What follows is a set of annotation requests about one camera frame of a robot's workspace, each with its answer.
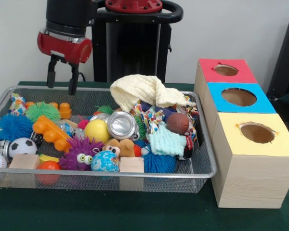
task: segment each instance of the yellow cloth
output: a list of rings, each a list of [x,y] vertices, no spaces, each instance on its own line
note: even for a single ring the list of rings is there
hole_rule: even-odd
[[[175,88],[166,88],[156,76],[130,75],[119,78],[110,92],[123,111],[129,112],[138,100],[158,107],[195,106]]]

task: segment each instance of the light blue knitted cloth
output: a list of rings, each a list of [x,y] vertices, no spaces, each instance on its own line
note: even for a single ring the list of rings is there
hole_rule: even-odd
[[[151,151],[157,155],[183,156],[186,146],[186,137],[169,131],[164,122],[160,122],[158,130],[147,134]]]

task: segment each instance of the wooden box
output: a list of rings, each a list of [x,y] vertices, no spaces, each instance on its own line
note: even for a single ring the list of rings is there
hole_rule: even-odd
[[[276,113],[257,83],[207,83],[202,108],[211,138],[218,112]]]
[[[242,59],[199,59],[194,92],[203,103],[207,82],[257,83]]]
[[[289,189],[289,132],[278,114],[218,113],[212,144],[219,207],[281,207]]]

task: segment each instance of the green spiky ball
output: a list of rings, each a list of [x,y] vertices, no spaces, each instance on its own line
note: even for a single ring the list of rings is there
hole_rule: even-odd
[[[145,126],[141,120],[141,118],[139,116],[134,115],[134,118],[136,120],[136,123],[138,125],[139,128],[139,135],[140,135],[140,139],[144,140],[145,139],[145,134],[146,134],[146,129]]]
[[[113,114],[113,112],[114,112],[114,110],[111,109],[110,105],[100,106],[100,107],[98,107],[97,111],[101,112],[101,113],[107,113],[109,115]]]
[[[44,115],[52,121],[60,119],[60,113],[53,105],[43,102],[38,102],[26,110],[26,116],[35,123],[37,119]]]

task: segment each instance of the round hole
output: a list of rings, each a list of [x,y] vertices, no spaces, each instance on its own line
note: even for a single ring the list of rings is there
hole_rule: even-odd
[[[274,140],[275,133],[270,128],[256,123],[246,123],[240,126],[243,135],[256,143],[268,143]]]
[[[229,103],[237,106],[251,106],[257,102],[256,96],[248,90],[240,88],[228,88],[222,91],[222,97]]]
[[[218,64],[214,71],[222,76],[235,76],[239,72],[235,67],[224,64]]]

